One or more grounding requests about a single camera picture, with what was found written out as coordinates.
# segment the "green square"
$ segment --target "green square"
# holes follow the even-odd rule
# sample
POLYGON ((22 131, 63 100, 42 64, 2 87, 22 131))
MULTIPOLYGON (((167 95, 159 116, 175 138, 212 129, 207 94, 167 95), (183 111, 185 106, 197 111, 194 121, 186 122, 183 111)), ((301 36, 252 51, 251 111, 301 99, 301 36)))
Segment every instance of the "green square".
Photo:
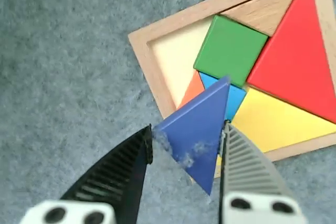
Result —
POLYGON ((215 16, 194 63, 194 69, 242 87, 267 35, 223 16, 215 16))

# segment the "wooden puzzle tray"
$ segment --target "wooden puzzle tray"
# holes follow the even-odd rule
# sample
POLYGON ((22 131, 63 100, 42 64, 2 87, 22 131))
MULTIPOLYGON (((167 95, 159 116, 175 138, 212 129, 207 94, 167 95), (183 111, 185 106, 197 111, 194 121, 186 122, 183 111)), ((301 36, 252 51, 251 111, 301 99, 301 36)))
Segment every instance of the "wooden puzzle tray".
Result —
POLYGON ((230 76, 227 116, 272 161, 336 143, 335 38, 333 0, 205 0, 129 35, 163 118, 230 76))

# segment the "tangram puzzle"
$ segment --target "tangram puzzle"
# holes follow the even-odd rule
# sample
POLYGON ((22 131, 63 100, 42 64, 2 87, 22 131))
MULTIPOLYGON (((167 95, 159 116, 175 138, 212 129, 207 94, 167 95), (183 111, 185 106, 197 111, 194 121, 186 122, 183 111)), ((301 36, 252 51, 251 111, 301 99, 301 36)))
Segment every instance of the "tangram puzzle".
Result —
POLYGON ((225 119, 272 161, 336 143, 335 38, 332 0, 206 0, 129 35, 158 128, 207 193, 225 119))

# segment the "screw hole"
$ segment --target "screw hole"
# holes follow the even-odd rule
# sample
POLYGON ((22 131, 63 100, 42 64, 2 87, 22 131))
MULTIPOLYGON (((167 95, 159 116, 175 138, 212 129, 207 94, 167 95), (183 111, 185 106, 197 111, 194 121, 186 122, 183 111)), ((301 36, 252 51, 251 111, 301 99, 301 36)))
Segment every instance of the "screw hole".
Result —
POLYGON ((84 224, 101 224, 104 220, 104 214, 101 212, 92 212, 85 217, 84 224))
POLYGON ((52 223, 58 223, 60 222, 65 215, 65 209, 62 207, 57 207, 52 210, 50 210, 44 220, 46 223, 52 224, 52 223))
POLYGON ((285 212, 287 214, 291 214, 294 212, 293 208, 290 205, 282 203, 282 202, 274 203, 272 208, 276 212, 285 212))
POLYGON ((251 209, 251 204, 244 199, 234 199, 231 201, 231 206, 239 209, 251 209))

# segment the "red triangle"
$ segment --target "red triangle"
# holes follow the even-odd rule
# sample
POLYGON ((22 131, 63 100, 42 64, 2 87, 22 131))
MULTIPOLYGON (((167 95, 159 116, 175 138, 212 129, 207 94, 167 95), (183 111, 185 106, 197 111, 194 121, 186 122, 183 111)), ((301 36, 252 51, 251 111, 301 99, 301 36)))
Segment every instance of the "red triangle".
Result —
POLYGON ((336 123, 336 97, 315 0, 293 0, 247 82, 336 123))
POLYGON ((186 103, 190 102, 192 99, 194 99, 196 96, 198 96, 200 93, 204 91, 204 86, 201 81, 201 77, 198 71, 194 72, 194 75, 191 79, 191 82, 189 83, 189 86, 184 94, 184 97, 182 99, 181 104, 177 107, 177 109, 184 106, 186 103))

